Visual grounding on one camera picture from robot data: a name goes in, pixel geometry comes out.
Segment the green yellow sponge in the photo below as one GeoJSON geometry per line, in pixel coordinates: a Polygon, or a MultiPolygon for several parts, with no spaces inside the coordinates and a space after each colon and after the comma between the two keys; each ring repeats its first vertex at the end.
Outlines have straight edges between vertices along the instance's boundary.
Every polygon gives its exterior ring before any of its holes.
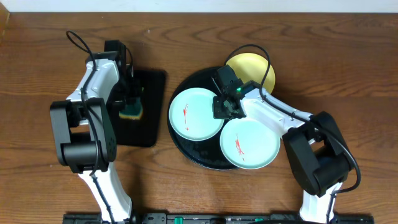
{"type": "Polygon", "coordinates": [[[143,115],[143,107],[142,103],[138,100],[133,104],[126,104],[124,108],[119,111],[119,117],[121,119],[131,119],[131,120],[139,120],[143,115]]]}

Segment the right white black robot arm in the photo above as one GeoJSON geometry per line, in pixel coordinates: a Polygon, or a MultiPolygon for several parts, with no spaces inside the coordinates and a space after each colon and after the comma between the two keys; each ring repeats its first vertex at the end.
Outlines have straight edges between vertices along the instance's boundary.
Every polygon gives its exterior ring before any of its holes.
{"type": "Polygon", "coordinates": [[[302,220],[331,223],[342,183],[359,166],[334,118],[312,115],[279,101],[254,81],[219,83],[213,114],[227,120],[220,148],[227,160],[243,169],[258,169],[285,147],[291,171],[303,188],[302,220]]]}

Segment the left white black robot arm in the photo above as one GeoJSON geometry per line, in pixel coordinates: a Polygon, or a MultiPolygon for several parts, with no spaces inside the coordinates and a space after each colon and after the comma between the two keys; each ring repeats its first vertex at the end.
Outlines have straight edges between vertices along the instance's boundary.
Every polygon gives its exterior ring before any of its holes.
{"type": "Polygon", "coordinates": [[[90,188],[101,209],[98,223],[137,221],[115,169],[117,140],[107,109],[125,104],[131,78],[125,50],[93,54],[76,90],[50,105],[58,161],[90,188]]]}

